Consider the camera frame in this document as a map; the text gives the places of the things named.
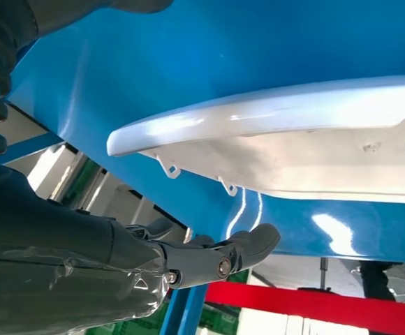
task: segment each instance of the red bar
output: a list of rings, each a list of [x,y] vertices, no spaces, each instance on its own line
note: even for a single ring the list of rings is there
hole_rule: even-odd
[[[210,284],[206,301],[405,334],[405,304],[392,301],[230,282]]]

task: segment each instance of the blue post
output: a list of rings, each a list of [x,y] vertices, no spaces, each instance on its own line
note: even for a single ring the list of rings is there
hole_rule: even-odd
[[[194,334],[199,323],[208,285],[173,292],[160,335]]]

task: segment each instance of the metal bracket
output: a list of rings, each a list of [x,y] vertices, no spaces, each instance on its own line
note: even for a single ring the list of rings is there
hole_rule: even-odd
[[[236,186],[231,184],[230,182],[227,182],[227,180],[224,180],[221,178],[221,176],[218,176],[217,179],[218,181],[221,182],[223,185],[223,187],[224,187],[224,190],[226,190],[226,192],[227,192],[228,195],[230,195],[231,197],[236,196],[238,190]]]
[[[170,161],[165,161],[162,158],[160,158],[159,155],[156,155],[156,160],[159,162],[162,168],[169,178],[175,179],[181,174],[181,169],[176,166],[176,164],[172,163]]]

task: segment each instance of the blue painted surface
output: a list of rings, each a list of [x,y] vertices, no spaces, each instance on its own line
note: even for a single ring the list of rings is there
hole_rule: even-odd
[[[246,191],[238,215],[242,191],[230,198],[216,181],[106,154],[111,131],[159,112],[384,75],[405,75],[405,1],[177,0],[149,16],[101,10],[42,39],[14,71],[9,100],[197,233],[269,222],[282,233],[279,253],[405,261],[405,204],[263,196],[259,216],[259,196]]]
[[[45,134],[29,138],[28,140],[14,143],[8,146],[5,154],[0,155],[0,164],[10,163],[61,142],[64,141],[54,133],[47,132]]]

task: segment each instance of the white front lip spoiler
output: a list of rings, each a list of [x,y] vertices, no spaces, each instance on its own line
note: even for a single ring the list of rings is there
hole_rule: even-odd
[[[223,180],[228,193],[231,184],[284,198],[405,202],[405,76],[230,96],[154,115],[107,141],[110,156],[136,151]]]

